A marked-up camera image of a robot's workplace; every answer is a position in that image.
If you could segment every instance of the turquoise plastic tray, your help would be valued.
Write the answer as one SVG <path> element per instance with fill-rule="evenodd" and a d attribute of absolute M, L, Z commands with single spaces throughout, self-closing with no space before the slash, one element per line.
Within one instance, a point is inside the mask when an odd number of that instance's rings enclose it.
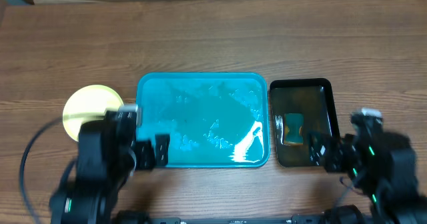
<path fill-rule="evenodd" d="M 255 73 L 149 73 L 137 140 L 170 134 L 167 167 L 260 167 L 270 156 L 267 85 Z"/>

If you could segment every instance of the yellow plate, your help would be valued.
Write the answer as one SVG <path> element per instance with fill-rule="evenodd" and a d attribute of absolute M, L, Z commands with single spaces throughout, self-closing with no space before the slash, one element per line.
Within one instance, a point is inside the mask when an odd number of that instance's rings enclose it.
<path fill-rule="evenodd" d="M 90 85 L 76 91 L 67 101 L 62 112 L 63 124 L 67 134 L 78 141 L 82 123 L 96 120 L 94 115 L 103 115 L 106 109 L 116 111 L 123 105 L 119 94 L 104 85 Z M 88 117 L 70 118 L 76 114 Z"/>

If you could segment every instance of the green light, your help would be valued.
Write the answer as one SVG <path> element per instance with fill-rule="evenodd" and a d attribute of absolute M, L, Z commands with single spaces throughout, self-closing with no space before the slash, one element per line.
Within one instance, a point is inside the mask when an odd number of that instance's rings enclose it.
<path fill-rule="evenodd" d="M 374 150 L 372 150 L 372 147 L 371 147 L 371 146 L 369 146 L 369 151 L 371 151 L 371 154 L 372 154 L 372 155 L 375 155 L 375 152 L 374 152 Z"/>
<path fill-rule="evenodd" d="M 71 210 L 71 199 L 68 202 L 68 212 Z"/>

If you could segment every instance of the black cable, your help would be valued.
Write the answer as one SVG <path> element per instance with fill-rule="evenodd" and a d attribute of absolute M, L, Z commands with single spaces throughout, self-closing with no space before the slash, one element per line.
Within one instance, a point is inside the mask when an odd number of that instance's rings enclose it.
<path fill-rule="evenodd" d="M 348 177 L 340 177 L 340 183 L 341 183 L 341 185 L 343 185 L 343 186 L 345 186 L 345 187 L 349 187 L 347 184 L 345 184 L 344 183 L 344 179 L 349 179 Z M 357 194 L 357 195 L 364 195 L 363 194 L 363 192 L 361 192 L 361 191 L 356 191 L 354 188 L 352 188 L 352 187 L 350 187 L 351 188 L 351 190 L 355 193 L 355 194 Z"/>
<path fill-rule="evenodd" d="M 351 190 L 351 189 L 353 189 L 353 187 L 355 186 L 355 185 L 357 185 L 358 184 L 358 182 L 365 176 L 365 174 L 366 174 L 366 171 L 365 170 L 361 170 L 361 172 L 359 172 L 359 174 L 356 176 L 356 178 L 354 178 L 353 179 L 353 181 L 352 181 L 352 184 L 351 185 L 349 185 L 347 188 L 346 188 L 346 190 L 341 194 L 341 197 L 340 198 L 338 198 L 338 200 L 336 200 L 336 202 L 335 202 L 335 204 L 334 204 L 334 207 L 332 208 L 332 211 L 331 211 L 331 217 L 330 217 L 330 219 L 331 219 L 331 223 L 334 223 L 334 221 L 335 221 L 335 216 L 336 216 L 336 209 L 337 209 L 337 207 L 340 205 L 340 203 L 344 200 L 344 198 L 346 197 L 346 195 L 348 194 L 348 192 Z"/>
<path fill-rule="evenodd" d="M 75 114 L 75 115 L 72 115 L 70 117 L 58 117 L 58 118 L 46 123 L 44 126 L 42 126 L 42 128 L 40 128 L 40 130 L 38 130 L 35 133 L 33 138 L 31 138 L 30 142 L 28 142 L 28 145 L 25 148 L 24 154 L 22 155 L 22 159 L 21 159 L 21 165 L 19 167 L 19 190 L 21 192 L 24 204 L 27 207 L 28 212 L 32 216 L 34 223 L 36 223 L 36 224 L 41 224 L 41 222 L 40 222 L 39 217 L 35 213 L 35 210 L 31 204 L 31 202 L 28 199 L 27 191 L 25 189 L 25 182 L 24 182 L 25 162 L 27 160 L 29 150 L 31 149 L 31 147 L 33 146 L 33 144 L 37 140 L 37 138 L 39 138 L 41 136 L 41 134 L 43 134 L 46 130 L 48 130 L 52 126 L 62 122 L 62 120 L 64 120 L 64 119 L 68 120 L 68 119 L 83 118 L 83 117 L 96 117 L 96 118 L 100 117 L 100 118 L 103 118 L 103 116 L 100 116 L 99 114 L 92 114 L 92 115 L 91 114 Z"/>
<path fill-rule="evenodd" d="M 60 186 L 67 184 L 69 174 L 71 173 L 71 170 L 73 170 L 75 163 L 76 163 L 75 159 L 72 159 L 68 163 L 68 166 L 65 168 L 64 173 L 62 173 L 61 181 L 59 182 Z"/>

